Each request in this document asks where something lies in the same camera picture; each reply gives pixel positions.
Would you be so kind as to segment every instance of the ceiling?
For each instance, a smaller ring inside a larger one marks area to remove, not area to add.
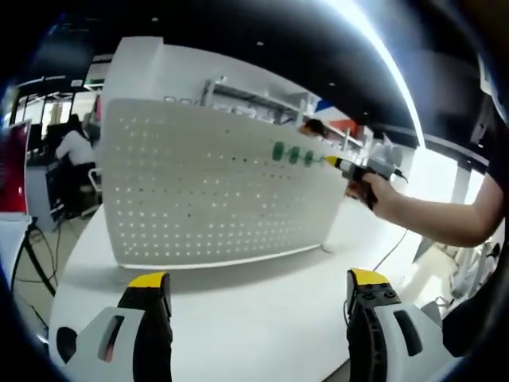
[[[163,36],[165,43],[221,53],[266,68],[377,129],[413,123],[376,51],[327,0],[144,1],[66,14],[56,33],[88,41],[95,55],[113,53],[124,36]],[[469,143],[484,94],[475,52],[429,2],[357,0],[398,64],[425,134]],[[263,47],[257,41],[263,41]],[[399,134],[390,133],[396,142]]]

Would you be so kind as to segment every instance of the shelf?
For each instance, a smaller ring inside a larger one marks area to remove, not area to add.
[[[330,126],[329,126],[329,125],[327,125],[327,124],[325,124],[325,126],[326,126],[329,130],[331,130],[331,131],[333,131],[334,133],[338,134],[338,135],[339,135],[340,137],[342,137],[343,139],[345,139],[345,138],[346,138],[346,136],[347,136],[347,135],[346,135],[343,131],[341,131],[341,130],[339,130],[339,129],[333,129],[332,127],[330,127]],[[358,147],[359,147],[359,148],[361,148],[361,149],[362,149],[362,148],[364,148],[364,145],[362,144],[362,142],[361,142],[359,139],[355,139],[355,138],[353,138],[353,137],[349,136],[349,137],[348,137],[348,141],[349,141],[349,142],[351,142],[351,143],[353,143],[354,145],[358,146]]]
[[[233,88],[232,86],[225,84],[213,84],[213,86],[213,92],[215,94],[221,94],[222,96],[229,96],[237,99],[242,99],[247,102],[257,103],[258,105],[262,105],[271,109],[278,109],[286,112],[292,111],[293,113],[299,112],[299,108],[297,106],[281,101],[279,99],[274,99],[268,95],[262,95],[252,91]]]

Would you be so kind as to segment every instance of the computer monitor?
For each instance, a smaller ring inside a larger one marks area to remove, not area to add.
[[[27,150],[32,151],[41,148],[42,144],[42,125],[35,123],[30,126]]]

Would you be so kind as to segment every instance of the floor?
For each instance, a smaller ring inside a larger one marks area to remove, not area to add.
[[[65,263],[84,230],[88,220],[76,218],[65,221],[55,232],[46,232],[45,237],[34,234],[31,238],[33,249],[47,275],[52,275],[56,268],[56,278],[52,284],[57,287],[57,280],[62,275]],[[398,289],[404,302],[423,306],[441,296],[450,300],[449,276],[456,270],[454,261],[444,252],[432,246],[412,266]],[[52,296],[38,280],[37,273],[25,252],[21,254],[14,282],[14,297],[27,325],[35,333],[45,336],[45,326],[49,324]],[[346,382],[349,379],[349,363],[334,372],[326,381]]]
[[[45,232],[44,236],[33,232],[30,237],[33,250],[45,274],[49,277],[56,270],[56,277],[51,279],[55,288],[58,286],[58,278],[64,271],[67,259],[87,223],[88,219],[66,220],[55,232]],[[41,327],[44,328],[49,324],[52,295],[39,279],[26,251],[21,253],[17,266],[14,298],[31,329],[39,333]]]

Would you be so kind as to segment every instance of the black sleeve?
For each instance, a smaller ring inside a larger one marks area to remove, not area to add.
[[[495,154],[490,161],[488,173],[500,188],[505,189],[509,181],[509,128],[500,138],[495,145]]]

